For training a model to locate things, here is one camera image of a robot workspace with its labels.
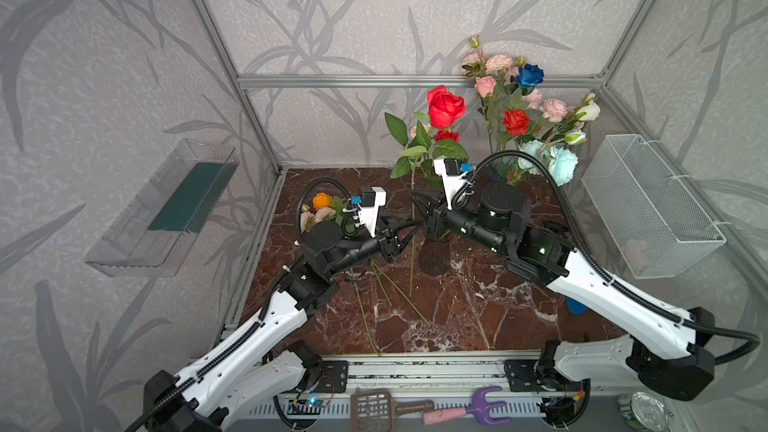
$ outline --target metal mesh basket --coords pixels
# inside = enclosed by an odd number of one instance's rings
[[[606,136],[581,181],[637,278],[673,277],[725,243],[642,136]]]

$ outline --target slotted scoop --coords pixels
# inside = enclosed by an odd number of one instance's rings
[[[393,418],[434,409],[435,403],[431,400],[398,404],[385,389],[355,392],[350,396],[350,429],[352,432],[389,432]]]

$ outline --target marble surface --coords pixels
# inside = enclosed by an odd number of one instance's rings
[[[410,177],[392,179],[389,173],[388,168],[292,169],[288,172],[248,293],[243,321],[258,311],[271,281],[298,253],[293,245],[293,207],[304,185],[315,177],[331,176],[353,195],[360,186],[381,186],[388,193],[387,211],[409,211]],[[317,191],[340,195],[331,186],[321,186]],[[563,222],[552,191],[543,179],[528,177],[522,191],[533,200],[534,223]],[[423,243],[423,235],[418,234],[416,255]],[[375,350],[366,325],[376,348],[383,353],[536,349],[550,339],[600,341],[624,333],[595,312],[572,315],[566,307],[565,296],[523,282],[507,271],[502,256],[464,238],[455,238],[449,244],[451,257],[447,274],[429,276],[419,270],[418,260],[414,261],[410,299],[428,324],[392,283],[380,277],[382,290],[372,269],[359,266],[351,274],[340,277],[341,290],[326,309],[289,335],[278,348],[303,340],[319,354],[371,353]],[[411,286],[411,250],[408,247],[393,264],[378,261],[387,276],[406,294]]]

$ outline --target pink flower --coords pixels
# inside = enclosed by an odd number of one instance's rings
[[[568,106],[562,100],[547,99],[544,101],[544,113],[542,115],[550,122],[562,122],[567,114]]]
[[[331,207],[322,207],[319,211],[315,212],[315,222],[321,222],[326,217],[331,218],[336,215],[336,211]]]
[[[485,96],[489,93],[493,93],[494,88],[496,87],[496,80],[491,77],[475,77],[475,89],[478,90],[478,94],[480,94],[480,97],[485,99]]]
[[[499,53],[497,55],[491,56],[485,63],[485,72],[492,74],[503,69],[511,69],[513,63],[514,61],[510,56]]]
[[[473,50],[472,52],[464,56],[464,58],[462,59],[462,65],[470,66],[473,63],[483,62],[484,60],[485,60],[485,57],[482,55],[481,51]]]
[[[302,212],[301,213],[301,231],[304,232],[306,230],[306,226],[309,224],[312,224],[315,221],[315,215],[312,214],[312,212]]]
[[[507,73],[504,74],[504,84],[512,83],[512,79],[517,77],[519,73],[520,70],[517,67],[507,69]]]
[[[522,99],[528,102],[528,106],[532,109],[538,109],[544,100],[544,94],[539,89],[534,89],[531,93],[523,96]]]

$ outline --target red rose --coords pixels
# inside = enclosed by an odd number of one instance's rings
[[[437,132],[435,140],[439,142],[446,139],[458,142],[458,132],[451,132],[450,130],[441,130],[440,132]]]
[[[514,136],[523,136],[528,132],[530,121],[524,111],[515,109],[504,112],[504,122],[502,123],[507,127],[507,132]]]
[[[456,123],[467,111],[464,97],[456,97],[446,92],[446,86],[437,86],[427,94],[429,104],[429,120],[432,127],[445,129]]]

